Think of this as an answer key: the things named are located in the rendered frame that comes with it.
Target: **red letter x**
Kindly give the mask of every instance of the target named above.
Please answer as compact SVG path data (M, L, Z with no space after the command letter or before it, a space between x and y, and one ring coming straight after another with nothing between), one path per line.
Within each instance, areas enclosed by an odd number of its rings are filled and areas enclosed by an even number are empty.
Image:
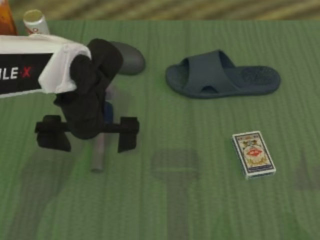
M29 73L29 72L30 72L30 69L31 69L30 66L23 68L23 74L22 74L22 77L23 77L23 78L25 78L25 77L30 78L30 73Z

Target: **blue object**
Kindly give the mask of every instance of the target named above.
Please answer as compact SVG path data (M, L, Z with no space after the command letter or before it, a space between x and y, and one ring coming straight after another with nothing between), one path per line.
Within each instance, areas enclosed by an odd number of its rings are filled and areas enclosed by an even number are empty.
M169 66L166 82L189 98L263 95L274 92L281 78L268 66L235 66L221 50L186 57Z
M112 124L114 122L114 107L108 101L104 102L104 122Z

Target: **green tabletop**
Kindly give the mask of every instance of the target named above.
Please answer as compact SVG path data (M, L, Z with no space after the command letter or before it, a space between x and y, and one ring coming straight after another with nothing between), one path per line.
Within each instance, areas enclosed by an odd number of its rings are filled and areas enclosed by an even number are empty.
M93 142L40 149L35 123L61 114L54 95L0 99L1 240L320 239L320 23L54 21L52 34L137 47L147 68L117 76L116 120L138 117L135 150L108 136L105 172ZM167 66L222 49L236 65L278 70L263 96L197 100L172 91ZM245 180L235 133L260 130L277 172Z

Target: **deck of cards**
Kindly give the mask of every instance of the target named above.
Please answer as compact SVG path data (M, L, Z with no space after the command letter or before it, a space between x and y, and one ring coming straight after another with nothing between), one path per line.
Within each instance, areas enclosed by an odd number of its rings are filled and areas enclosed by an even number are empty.
M276 173L276 167L260 131L234 134L232 141L246 179Z

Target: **slipper strap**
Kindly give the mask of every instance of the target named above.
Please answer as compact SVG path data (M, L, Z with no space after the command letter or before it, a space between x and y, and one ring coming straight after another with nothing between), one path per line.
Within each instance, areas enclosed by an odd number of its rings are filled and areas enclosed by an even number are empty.
M183 90L190 93L200 93L205 87L212 87L218 93L228 93L237 90L236 86L225 74L224 68L234 68L231 60L220 50L190 56L188 61L188 82Z

